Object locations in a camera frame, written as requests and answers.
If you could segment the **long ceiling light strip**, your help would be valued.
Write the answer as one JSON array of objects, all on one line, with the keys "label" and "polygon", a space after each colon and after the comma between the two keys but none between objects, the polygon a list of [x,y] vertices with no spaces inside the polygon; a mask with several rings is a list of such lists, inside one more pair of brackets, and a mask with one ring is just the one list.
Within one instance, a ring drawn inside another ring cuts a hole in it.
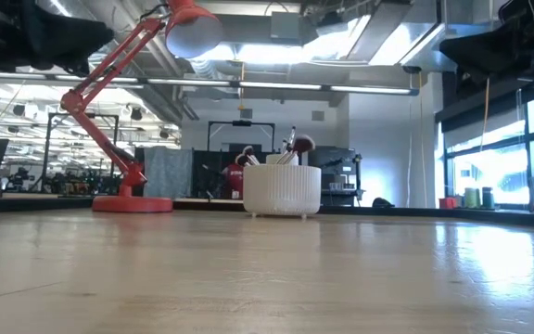
[{"label": "long ceiling light strip", "polygon": [[[0,72],[0,80],[4,81],[29,81],[29,82],[61,82],[61,83],[82,83],[85,78],[73,75],[51,74],[51,73],[9,73]],[[194,87],[212,88],[252,88],[252,89],[280,89],[298,90],[314,92],[335,92],[350,94],[372,94],[391,96],[416,96],[419,88],[398,88],[385,86],[355,86],[342,84],[317,84],[317,83],[274,83],[257,81],[235,81],[235,80],[201,80],[201,79],[173,79],[173,78],[137,78],[137,77],[115,77],[110,79],[111,84],[126,86],[133,85],[179,85]]]}]

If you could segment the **grey fabric panel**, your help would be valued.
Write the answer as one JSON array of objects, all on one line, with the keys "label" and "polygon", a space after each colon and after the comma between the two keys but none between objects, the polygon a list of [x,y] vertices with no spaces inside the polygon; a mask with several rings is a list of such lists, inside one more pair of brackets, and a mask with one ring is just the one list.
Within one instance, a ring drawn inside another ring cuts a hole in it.
[{"label": "grey fabric panel", "polygon": [[182,199],[191,195],[192,150],[165,147],[145,148],[144,196]]}]

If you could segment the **person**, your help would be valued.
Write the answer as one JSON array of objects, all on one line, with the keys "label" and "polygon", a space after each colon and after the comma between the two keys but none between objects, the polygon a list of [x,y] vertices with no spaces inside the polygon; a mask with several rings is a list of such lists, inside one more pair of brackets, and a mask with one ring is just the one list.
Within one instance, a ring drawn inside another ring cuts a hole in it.
[{"label": "person", "polygon": [[231,163],[222,170],[225,178],[224,192],[228,199],[242,199],[244,190],[244,168]]}]

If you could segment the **black equipment cabinet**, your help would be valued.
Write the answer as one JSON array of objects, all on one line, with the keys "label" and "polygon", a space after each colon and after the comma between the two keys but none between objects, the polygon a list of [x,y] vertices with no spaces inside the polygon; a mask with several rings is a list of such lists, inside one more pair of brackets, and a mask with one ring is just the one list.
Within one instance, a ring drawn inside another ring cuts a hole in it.
[{"label": "black equipment cabinet", "polygon": [[308,153],[308,164],[321,169],[321,205],[360,205],[362,155],[352,148],[318,147]]}]

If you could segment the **black rig frame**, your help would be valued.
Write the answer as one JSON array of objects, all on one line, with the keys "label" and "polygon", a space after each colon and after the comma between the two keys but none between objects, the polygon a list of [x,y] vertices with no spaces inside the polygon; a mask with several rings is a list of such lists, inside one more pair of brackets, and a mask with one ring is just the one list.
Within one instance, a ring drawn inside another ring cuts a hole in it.
[{"label": "black rig frame", "polygon": [[40,176],[41,186],[44,185],[47,170],[49,167],[50,145],[53,141],[61,142],[77,142],[79,139],[71,138],[53,138],[52,132],[57,128],[67,128],[74,131],[74,127],[80,126],[86,136],[89,136],[87,141],[95,142],[99,149],[107,156],[110,161],[108,169],[108,179],[115,182],[115,170],[123,173],[122,162],[119,155],[113,151],[117,146],[120,123],[118,115],[104,115],[90,112],[77,113],[49,113],[46,125],[46,135],[44,139],[44,158],[43,170]]},{"label": "black rig frame", "polygon": [[214,124],[231,125],[233,127],[252,127],[252,126],[262,127],[262,126],[268,126],[268,127],[270,127],[272,129],[272,131],[270,133],[268,133],[268,136],[271,138],[271,151],[275,151],[275,141],[274,141],[275,129],[276,129],[275,123],[273,123],[273,122],[252,122],[252,121],[244,121],[244,120],[230,121],[230,122],[208,121],[207,137],[206,137],[206,150],[207,151],[210,151],[210,142],[211,142],[212,137],[219,132],[218,130],[216,130],[215,132],[211,131],[211,128],[212,128],[212,126]]}]

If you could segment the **long thin makeup brush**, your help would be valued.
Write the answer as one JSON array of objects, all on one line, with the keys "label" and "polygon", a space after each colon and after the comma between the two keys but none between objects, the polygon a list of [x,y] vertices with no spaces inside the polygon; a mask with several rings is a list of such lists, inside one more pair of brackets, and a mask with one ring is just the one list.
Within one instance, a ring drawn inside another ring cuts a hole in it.
[{"label": "long thin makeup brush", "polygon": [[291,132],[288,138],[285,138],[283,140],[282,154],[279,160],[277,161],[278,164],[286,164],[288,156],[290,155],[291,150],[292,150],[292,144],[295,138],[295,134],[296,134],[296,126],[293,126],[291,128]]}]

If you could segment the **large angled makeup brush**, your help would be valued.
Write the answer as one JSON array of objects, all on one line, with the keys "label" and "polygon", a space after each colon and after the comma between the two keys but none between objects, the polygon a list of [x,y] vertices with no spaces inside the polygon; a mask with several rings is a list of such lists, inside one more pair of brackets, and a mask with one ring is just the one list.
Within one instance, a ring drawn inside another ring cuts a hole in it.
[{"label": "large angled makeup brush", "polygon": [[313,151],[316,149],[314,140],[308,135],[298,135],[293,142],[290,152],[287,152],[286,156],[281,159],[282,164],[289,164],[296,157],[301,156],[303,153]]}]

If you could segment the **black aluminium table frame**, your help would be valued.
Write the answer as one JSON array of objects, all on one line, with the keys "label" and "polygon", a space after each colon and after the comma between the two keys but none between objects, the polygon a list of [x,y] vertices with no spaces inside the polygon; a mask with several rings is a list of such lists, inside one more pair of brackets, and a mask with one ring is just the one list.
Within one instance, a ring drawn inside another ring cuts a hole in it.
[{"label": "black aluminium table frame", "polygon": [[[73,210],[90,208],[92,198],[17,198],[0,199],[0,212],[36,212],[48,210]],[[450,218],[476,221],[491,225],[516,225],[534,227],[534,213],[492,212],[465,209],[407,209],[407,208],[367,208],[325,206],[319,214],[355,215],[355,216],[397,216]]]}]

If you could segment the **green spool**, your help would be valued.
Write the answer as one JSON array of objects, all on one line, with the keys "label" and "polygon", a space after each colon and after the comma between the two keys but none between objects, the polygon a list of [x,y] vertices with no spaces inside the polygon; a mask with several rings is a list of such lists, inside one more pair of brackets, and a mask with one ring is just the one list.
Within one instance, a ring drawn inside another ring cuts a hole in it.
[{"label": "green spool", "polygon": [[464,206],[467,209],[479,208],[481,204],[480,192],[478,188],[466,187],[464,189]]}]

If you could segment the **red desk lamp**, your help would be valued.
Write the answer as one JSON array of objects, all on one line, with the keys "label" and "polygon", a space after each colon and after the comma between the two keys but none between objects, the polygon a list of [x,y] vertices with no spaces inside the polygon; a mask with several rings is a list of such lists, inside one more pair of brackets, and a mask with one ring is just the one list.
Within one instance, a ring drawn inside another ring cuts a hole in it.
[{"label": "red desk lamp", "polygon": [[[114,51],[85,77],[86,81],[70,89],[60,100],[68,113],[86,112],[93,99],[109,84],[161,30],[165,31],[168,51],[179,58],[195,58],[217,46],[223,35],[220,21],[195,0],[165,0],[170,10],[167,17],[155,17],[152,11],[143,14],[130,33]],[[123,178],[115,196],[97,196],[95,212],[160,213],[171,212],[168,198],[136,197],[133,189],[146,183],[144,165],[121,148],[114,148],[122,162]]]}]

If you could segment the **white ribbed round organizer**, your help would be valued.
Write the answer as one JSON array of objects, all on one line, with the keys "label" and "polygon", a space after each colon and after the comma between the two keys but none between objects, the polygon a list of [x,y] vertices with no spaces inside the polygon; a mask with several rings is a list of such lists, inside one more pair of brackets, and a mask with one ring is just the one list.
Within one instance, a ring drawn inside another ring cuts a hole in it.
[{"label": "white ribbed round organizer", "polygon": [[321,207],[322,169],[297,164],[260,164],[243,170],[243,206],[253,216],[301,216]]}]

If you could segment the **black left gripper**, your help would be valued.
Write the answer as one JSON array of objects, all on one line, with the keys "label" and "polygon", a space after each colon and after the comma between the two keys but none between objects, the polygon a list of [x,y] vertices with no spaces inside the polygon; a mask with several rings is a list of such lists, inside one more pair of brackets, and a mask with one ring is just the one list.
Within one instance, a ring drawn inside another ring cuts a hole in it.
[{"label": "black left gripper", "polygon": [[53,14],[37,0],[0,0],[0,71],[42,70],[48,62],[86,77],[88,58],[113,37],[103,22]]}]

